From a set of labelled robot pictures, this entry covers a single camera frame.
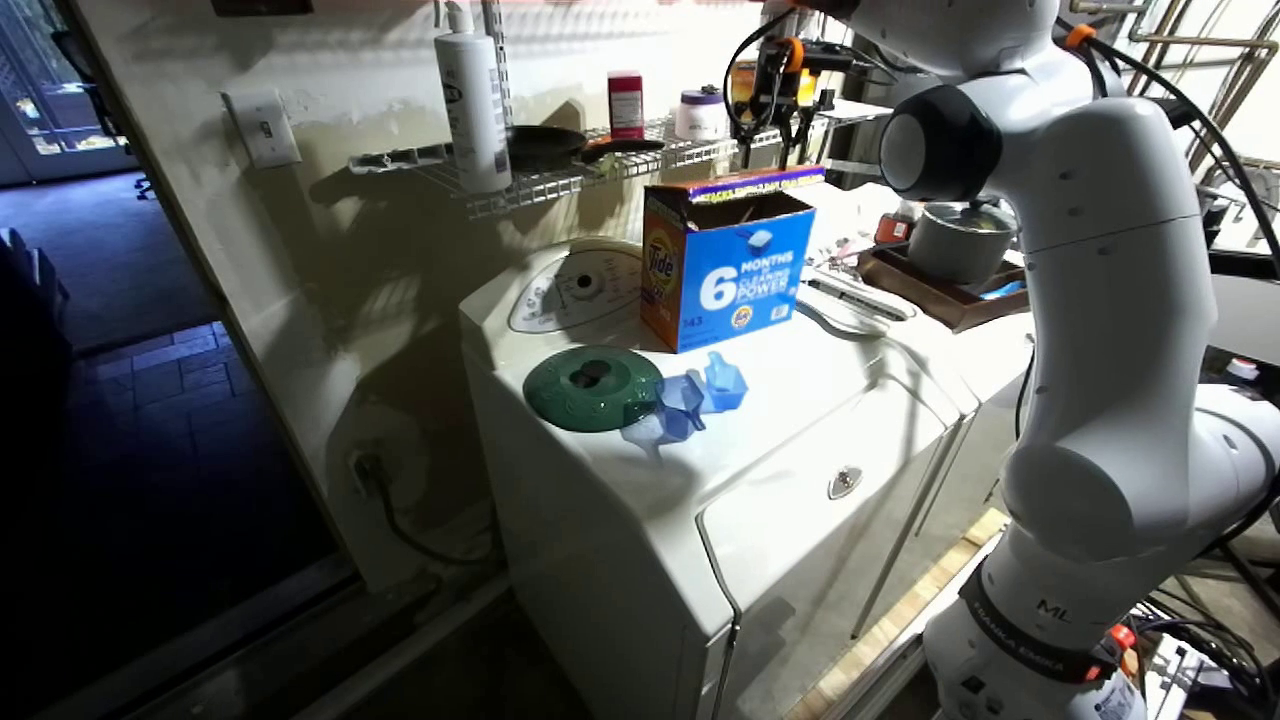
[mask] blue object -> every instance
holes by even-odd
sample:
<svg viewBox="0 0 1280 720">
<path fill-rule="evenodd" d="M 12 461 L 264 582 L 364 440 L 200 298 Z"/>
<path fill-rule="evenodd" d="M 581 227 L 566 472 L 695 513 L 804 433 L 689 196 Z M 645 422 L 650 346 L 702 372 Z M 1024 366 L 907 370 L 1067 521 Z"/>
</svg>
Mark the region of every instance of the blue object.
<svg viewBox="0 0 1280 720">
<path fill-rule="evenodd" d="M 1019 278 L 1006 282 L 1006 283 L 999 283 L 999 289 L 988 289 L 984 300 L 1002 300 L 1002 298 L 1016 298 L 1016 292 L 1024 292 L 1024 282 L 1019 282 Z"/>
<path fill-rule="evenodd" d="M 641 321 L 673 352 L 795 315 L 810 208 L 795 175 L 645 189 Z"/>
<path fill-rule="evenodd" d="M 702 372 L 662 378 L 650 411 L 625 427 L 629 445 L 657 451 L 660 445 L 682 445 L 702 433 L 702 415 L 737 411 L 749 396 L 749 379 L 737 366 L 711 352 Z"/>
<path fill-rule="evenodd" d="M 702 411 L 737 411 L 749 396 L 749 379 L 737 366 L 726 366 L 719 352 L 711 352 L 702 370 Z"/>
</svg>

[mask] washing machine door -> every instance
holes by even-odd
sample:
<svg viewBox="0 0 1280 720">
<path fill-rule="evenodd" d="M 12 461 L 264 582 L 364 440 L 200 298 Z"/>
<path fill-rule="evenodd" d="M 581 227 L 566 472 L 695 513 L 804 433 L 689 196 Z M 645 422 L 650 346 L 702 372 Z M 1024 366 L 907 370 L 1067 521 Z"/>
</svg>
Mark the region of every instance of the washing machine door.
<svg viewBox="0 0 1280 720">
<path fill-rule="evenodd" d="M 852 650 L 943 448 L 947 424 L 885 379 L 702 508 L 707 557 L 741 612 L 719 717 L 792 717 Z"/>
</svg>

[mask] spray bottle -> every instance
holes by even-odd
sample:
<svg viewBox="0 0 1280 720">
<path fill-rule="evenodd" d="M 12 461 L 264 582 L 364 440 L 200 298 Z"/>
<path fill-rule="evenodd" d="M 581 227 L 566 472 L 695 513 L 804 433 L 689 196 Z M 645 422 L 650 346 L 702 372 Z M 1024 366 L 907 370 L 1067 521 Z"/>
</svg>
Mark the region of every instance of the spray bottle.
<svg viewBox="0 0 1280 720">
<path fill-rule="evenodd" d="M 509 125 L 495 48 L 470 32 L 470 14 L 447 6 L 447 32 L 435 36 L 438 94 L 450 132 L 450 163 L 464 192 L 512 189 Z"/>
</svg>

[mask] detergent box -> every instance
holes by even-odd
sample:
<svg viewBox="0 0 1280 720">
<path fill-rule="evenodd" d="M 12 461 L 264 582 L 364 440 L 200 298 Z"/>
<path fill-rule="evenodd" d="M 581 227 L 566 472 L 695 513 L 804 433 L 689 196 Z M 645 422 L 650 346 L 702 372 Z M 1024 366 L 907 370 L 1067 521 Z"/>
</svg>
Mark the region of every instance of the detergent box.
<svg viewBox="0 0 1280 720">
<path fill-rule="evenodd" d="M 792 321 L 824 170 L 645 189 L 641 321 L 673 352 Z"/>
</svg>

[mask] white bottle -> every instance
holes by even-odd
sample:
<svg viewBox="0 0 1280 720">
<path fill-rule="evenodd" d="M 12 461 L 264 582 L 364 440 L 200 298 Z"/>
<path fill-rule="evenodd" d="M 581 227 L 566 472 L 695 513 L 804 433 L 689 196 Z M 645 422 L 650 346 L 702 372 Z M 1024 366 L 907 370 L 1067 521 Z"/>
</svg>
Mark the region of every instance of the white bottle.
<svg viewBox="0 0 1280 720">
<path fill-rule="evenodd" d="M 695 94 L 680 94 L 675 108 L 675 138 L 680 139 L 724 139 L 726 115 L 715 84 L 702 84 Z"/>
<path fill-rule="evenodd" d="M 486 36 L 470 36 L 467 14 L 447 6 L 447 36 L 435 36 L 438 94 L 450 132 L 450 163 L 464 192 L 512 189 L 509 125 Z"/>
</svg>

